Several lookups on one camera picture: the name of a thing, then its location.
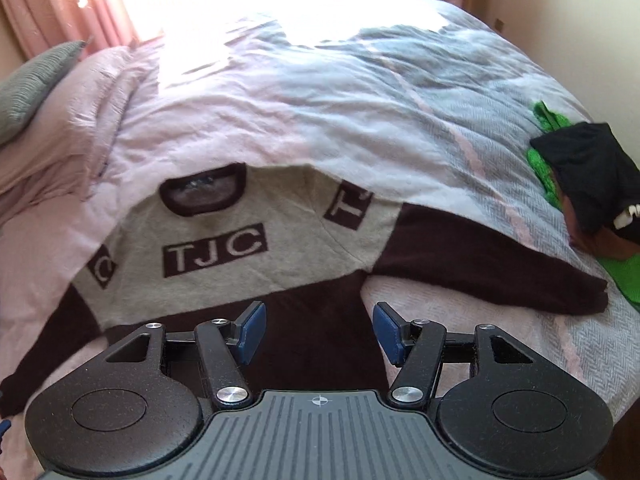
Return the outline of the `grey maroon TJC sweater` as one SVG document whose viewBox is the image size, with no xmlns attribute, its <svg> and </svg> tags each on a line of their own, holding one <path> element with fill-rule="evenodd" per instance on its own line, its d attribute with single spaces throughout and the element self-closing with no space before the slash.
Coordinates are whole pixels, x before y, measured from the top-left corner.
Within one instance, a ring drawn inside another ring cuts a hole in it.
<svg viewBox="0 0 640 480">
<path fill-rule="evenodd" d="M 361 300 L 373 274 L 555 314 L 608 306 L 602 278 L 470 219 L 308 165 L 237 162 L 167 180 L 130 209 L 3 379 L 1 413 L 21 413 L 96 338 L 116 341 L 151 322 L 190 332 L 255 300 L 266 306 L 267 331 L 247 367 L 250 388 L 384 388 Z"/>
</svg>

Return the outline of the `brown garment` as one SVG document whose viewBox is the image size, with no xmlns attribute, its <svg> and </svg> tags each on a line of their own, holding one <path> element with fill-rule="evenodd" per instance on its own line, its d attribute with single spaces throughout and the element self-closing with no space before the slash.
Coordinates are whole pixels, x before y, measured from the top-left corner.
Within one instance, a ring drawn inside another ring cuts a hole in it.
<svg viewBox="0 0 640 480">
<path fill-rule="evenodd" d="M 586 234 L 579 226 L 575 209 L 567 196 L 562 197 L 563 216 L 570 244 L 595 257 L 625 261 L 640 252 L 638 244 L 625 240 L 607 228 Z"/>
</svg>

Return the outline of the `green knitted garment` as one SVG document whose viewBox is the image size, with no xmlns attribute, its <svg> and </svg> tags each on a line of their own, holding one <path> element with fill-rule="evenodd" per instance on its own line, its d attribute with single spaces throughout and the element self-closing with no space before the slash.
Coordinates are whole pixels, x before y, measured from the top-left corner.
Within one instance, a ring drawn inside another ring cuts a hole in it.
<svg viewBox="0 0 640 480">
<path fill-rule="evenodd" d="M 570 244 L 592 255 L 633 307 L 639 305 L 639 168 L 606 122 L 572 122 L 533 106 L 542 135 L 526 159 Z"/>
</svg>

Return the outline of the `pink grey bed duvet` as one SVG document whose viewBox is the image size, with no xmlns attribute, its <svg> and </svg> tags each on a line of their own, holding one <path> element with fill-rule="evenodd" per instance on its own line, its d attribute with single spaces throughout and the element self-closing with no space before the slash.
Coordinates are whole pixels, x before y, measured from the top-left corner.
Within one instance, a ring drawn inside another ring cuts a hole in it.
<svg viewBox="0 0 640 480">
<path fill-rule="evenodd" d="M 240 162 L 308 165 L 377 196 L 457 214 L 602 278 L 608 306 L 588 315 L 491 304 L 374 274 L 361 300 L 372 330 L 379 301 L 452 332 L 494 324 L 586 384 L 614 418 L 637 401 L 638 312 L 596 259 L 570 244 L 525 158 L 541 134 L 536 102 L 572 119 L 585 111 L 472 15 L 437 0 L 322 0 L 130 48 L 143 75 L 90 196 L 58 196 L 1 221 L 1 383 L 132 207 L 167 180 Z M 134 390 L 112 378 L 129 370 L 154 394 L 178 391 L 184 403 L 206 403 L 164 374 L 164 333 L 179 332 L 151 322 L 116 341 L 90 341 L 21 413 L 2 415 L 11 422 L 6 474 L 37 478 L 38 442 L 88 460 L 98 440 L 73 427 L 74 404 L 61 415 L 44 404 L 64 386 L 78 403 L 126 400 Z"/>
</svg>

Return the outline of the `black garment with tag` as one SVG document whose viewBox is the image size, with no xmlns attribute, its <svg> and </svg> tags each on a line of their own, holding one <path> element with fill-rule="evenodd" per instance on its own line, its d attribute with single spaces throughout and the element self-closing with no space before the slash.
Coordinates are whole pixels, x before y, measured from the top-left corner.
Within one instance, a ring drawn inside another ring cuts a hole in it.
<svg viewBox="0 0 640 480">
<path fill-rule="evenodd" d="M 530 141 L 553 170 L 579 226 L 597 233 L 639 203 L 639 169 L 606 122 L 578 122 Z"/>
</svg>

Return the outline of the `pink pillow stack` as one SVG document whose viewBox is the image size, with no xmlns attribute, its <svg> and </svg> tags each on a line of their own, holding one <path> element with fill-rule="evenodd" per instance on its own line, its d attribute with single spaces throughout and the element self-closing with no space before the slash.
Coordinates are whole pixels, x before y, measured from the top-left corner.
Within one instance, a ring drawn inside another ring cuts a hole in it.
<svg viewBox="0 0 640 480">
<path fill-rule="evenodd" d="M 85 200 L 102 174 L 143 75 L 136 50 L 102 50 L 63 76 L 16 139 L 1 148 L 1 221 L 46 200 Z"/>
</svg>

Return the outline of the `grey checked pillow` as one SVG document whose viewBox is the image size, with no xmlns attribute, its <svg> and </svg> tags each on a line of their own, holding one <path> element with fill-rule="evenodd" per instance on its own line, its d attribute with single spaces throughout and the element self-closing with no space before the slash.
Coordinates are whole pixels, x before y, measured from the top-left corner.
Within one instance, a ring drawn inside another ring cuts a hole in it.
<svg viewBox="0 0 640 480">
<path fill-rule="evenodd" d="M 1 83 L 1 144 L 11 142 L 29 124 L 53 88 L 70 72 L 85 41 L 67 41 L 38 54 Z"/>
</svg>

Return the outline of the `pink curtain left side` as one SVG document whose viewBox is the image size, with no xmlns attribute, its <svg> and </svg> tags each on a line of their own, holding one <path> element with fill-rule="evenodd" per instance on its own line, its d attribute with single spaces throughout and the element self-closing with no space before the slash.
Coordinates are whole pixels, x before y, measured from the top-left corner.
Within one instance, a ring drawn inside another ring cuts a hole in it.
<svg viewBox="0 0 640 480">
<path fill-rule="evenodd" d="M 83 41 L 84 55 L 138 40 L 125 0 L 1 0 L 26 58 Z"/>
</svg>

